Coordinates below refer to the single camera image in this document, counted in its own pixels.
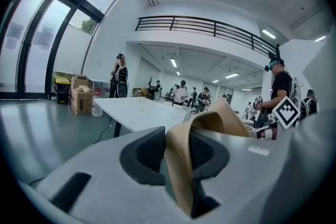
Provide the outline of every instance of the balcony railing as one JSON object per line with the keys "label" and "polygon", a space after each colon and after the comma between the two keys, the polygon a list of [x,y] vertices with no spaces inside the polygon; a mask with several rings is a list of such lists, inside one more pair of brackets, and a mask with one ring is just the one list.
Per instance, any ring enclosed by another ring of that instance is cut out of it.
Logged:
{"label": "balcony railing", "polygon": [[265,55],[279,56],[279,45],[272,45],[262,38],[239,27],[199,17],[150,16],[139,18],[135,31],[170,30],[186,31],[230,40]]}

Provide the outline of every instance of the tree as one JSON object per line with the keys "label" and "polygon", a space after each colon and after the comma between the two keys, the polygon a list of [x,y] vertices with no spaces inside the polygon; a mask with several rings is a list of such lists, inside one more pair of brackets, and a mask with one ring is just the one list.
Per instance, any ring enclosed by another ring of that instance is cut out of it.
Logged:
{"label": "tree", "polygon": [[91,35],[92,31],[96,27],[96,24],[97,23],[92,18],[84,20],[82,21],[82,26],[80,27],[80,30]]}

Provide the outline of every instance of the vr headset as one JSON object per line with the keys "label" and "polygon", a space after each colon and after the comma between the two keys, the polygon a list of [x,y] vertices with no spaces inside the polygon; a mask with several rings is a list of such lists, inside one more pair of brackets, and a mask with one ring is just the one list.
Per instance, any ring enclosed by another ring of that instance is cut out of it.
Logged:
{"label": "vr headset", "polygon": [[265,66],[265,71],[268,72],[269,70],[272,70],[273,66],[275,66],[277,63],[285,65],[285,62],[281,58],[279,58],[279,60],[271,61],[268,66]]}

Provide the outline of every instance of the bag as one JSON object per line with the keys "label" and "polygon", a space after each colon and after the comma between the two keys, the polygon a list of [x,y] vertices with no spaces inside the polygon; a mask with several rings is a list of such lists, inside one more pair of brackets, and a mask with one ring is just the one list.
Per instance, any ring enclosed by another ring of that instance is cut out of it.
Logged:
{"label": "bag", "polygon": [[128,71],[127,68],[122,68],[119,71],[118,83],[127,83]]}
{"label": "bag", "polygon": [[301,89],[298,78],[291,78],[289,84],[289,99],[296,105],[297,108],[301,107]]}
{"label": "bag", "polygon": [[308,99],[306,102],[304,100],[301,101],[301,114],[300,114],[300,120],[304,119],[306,116],[310,113],[310,102],[311,99]]}

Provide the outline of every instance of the tan cloth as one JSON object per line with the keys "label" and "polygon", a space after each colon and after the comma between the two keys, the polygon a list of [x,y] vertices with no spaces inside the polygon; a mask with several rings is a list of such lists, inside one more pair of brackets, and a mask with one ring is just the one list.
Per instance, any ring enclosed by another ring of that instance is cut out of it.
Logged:
{"label": "tan cloth", "polygon": [[192,127],[249,137],[248,128],[223,97],[219,97],[208,111],[168,130],[165,159],[177,204],[189,216],[194,200],[193,167],[189,149],[189,132]]}

